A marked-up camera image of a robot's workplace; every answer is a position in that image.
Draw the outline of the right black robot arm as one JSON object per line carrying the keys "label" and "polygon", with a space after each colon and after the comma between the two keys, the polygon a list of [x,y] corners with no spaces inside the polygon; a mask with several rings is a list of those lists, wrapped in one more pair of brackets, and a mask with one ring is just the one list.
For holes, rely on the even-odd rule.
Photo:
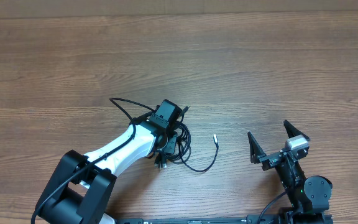
{"label": "right black robot arm", "polygon": [[310,138],[288,120],[283,122],[288,139],[284,148],[267,155],[253,134],[247,133],[250,161],[261,164],[262,170],[275,169],[284,191],[269,202],[258,215],[248,215],[253,223],[332,223],[329,200],[332,182],[320,175],[306,177],[300,159],[308,155]]}

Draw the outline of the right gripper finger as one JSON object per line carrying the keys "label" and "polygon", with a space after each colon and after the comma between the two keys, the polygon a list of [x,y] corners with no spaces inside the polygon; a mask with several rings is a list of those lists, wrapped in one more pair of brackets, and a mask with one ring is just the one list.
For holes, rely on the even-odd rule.
{"label": "right gripper finger", "polygon": [[310,140],[310,138],[306,134],[304,134],[299,129],[294,127],[294,125],[292,125],[287,119],[283,121],[283,125],[285,127],[285,130],[289,138],[294,138],[296,136],[303,136],[307,141]]}
{"label": "right gripper finger", "polygon": [[260,159],[266,156],[266,153],[260,147],[253,134],[249,131],[247,133],[250,145],[250,161],[253,164],[260,163]]}

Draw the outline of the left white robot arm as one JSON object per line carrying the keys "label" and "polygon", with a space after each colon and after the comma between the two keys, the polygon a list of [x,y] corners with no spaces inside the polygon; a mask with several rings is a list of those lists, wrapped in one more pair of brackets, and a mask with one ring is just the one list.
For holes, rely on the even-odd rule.
{"label": "left white robot arm", "polygon": [[31,222],[115,223],[105,209],[117,177],[135,161],[166,148],[185,110],[169,100],[131,118],[128,129],[102,148],[80,154],[68,151],[48,181]]}

